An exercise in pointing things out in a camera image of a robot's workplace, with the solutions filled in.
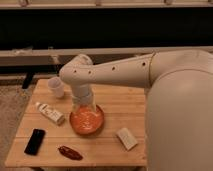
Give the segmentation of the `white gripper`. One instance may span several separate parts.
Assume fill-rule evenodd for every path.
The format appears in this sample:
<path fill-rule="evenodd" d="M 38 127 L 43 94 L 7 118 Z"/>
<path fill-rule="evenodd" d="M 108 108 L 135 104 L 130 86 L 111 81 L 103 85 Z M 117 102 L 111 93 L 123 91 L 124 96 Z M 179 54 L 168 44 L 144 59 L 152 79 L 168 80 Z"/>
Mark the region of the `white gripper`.
<path fill-rule="evenodd" d="M 89 107 L 93 112 L 96 111 L 96 104 L 92 88 L 89 84 L 76 85 L 71 87 L 72 90 L 72 111 L 77 112 L 82 106 Z"/>

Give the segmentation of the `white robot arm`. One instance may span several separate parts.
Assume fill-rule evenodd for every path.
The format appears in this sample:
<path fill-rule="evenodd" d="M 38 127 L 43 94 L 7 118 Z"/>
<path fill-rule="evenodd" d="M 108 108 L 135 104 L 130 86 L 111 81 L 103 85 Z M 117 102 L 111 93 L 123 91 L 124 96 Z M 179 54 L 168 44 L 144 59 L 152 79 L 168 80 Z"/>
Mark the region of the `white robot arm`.
<path fill-rule="evenodd" d="M 146 88 L 148 171 L 213 171 L 212 53 L 158 52 L 99 65 L 78 55 L 59 75 L 77 101 L 89 98 L 91 83 Z"/>

